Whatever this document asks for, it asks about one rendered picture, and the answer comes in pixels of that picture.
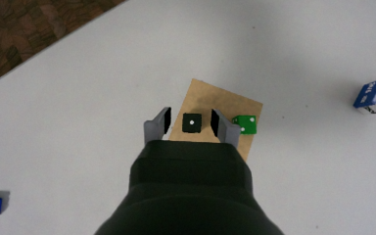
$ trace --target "wooden floor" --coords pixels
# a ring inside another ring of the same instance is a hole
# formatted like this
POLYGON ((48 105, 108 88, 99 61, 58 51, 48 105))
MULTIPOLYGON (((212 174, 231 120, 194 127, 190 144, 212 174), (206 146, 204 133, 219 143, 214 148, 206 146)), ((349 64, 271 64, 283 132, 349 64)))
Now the wooden floor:
POLYGON ((123 1, 0 0, 0 76, 123 1))

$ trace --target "blue and white box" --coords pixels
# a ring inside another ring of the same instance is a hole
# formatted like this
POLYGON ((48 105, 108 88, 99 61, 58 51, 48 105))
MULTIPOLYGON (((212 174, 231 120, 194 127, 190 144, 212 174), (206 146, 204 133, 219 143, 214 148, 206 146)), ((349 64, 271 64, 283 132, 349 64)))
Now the blue and white box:
POLYGON ((365 115, 376 114, 376 81, 363 86, 353 106, 365 115))

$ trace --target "blue object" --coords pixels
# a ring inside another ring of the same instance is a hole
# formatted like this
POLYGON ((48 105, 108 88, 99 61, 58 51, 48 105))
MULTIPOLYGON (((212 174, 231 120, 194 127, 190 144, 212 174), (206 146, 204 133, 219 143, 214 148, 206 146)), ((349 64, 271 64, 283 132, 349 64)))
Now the blue object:
POLYGON ((358 108, 376 105, 376 81, 365 84, 353 106, 358 108))

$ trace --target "green cube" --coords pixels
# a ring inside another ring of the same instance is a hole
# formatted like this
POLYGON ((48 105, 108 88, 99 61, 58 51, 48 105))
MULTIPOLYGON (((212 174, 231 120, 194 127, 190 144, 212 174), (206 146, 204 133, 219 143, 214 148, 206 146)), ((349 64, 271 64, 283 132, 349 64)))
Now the green cube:
POLYGON ((240 134, 251 135, 258 133, 256 125, 256 116, 236 116, 232 123, 240 125, 242 132, 240 134))

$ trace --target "small cube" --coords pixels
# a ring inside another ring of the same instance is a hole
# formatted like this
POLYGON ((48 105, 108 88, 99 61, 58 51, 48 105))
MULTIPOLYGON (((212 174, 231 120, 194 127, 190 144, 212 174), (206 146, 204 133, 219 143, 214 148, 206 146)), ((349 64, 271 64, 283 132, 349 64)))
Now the small cube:
POLYGON ((202 116, 200 114, 183 115, 183 132, 200 133, 202 125, 202 116))
POLYGON ((256 125, 256 116, 236 116, 232 119, 232 123, 241 127, 240 134, 252 135, 258 133, 256 125))

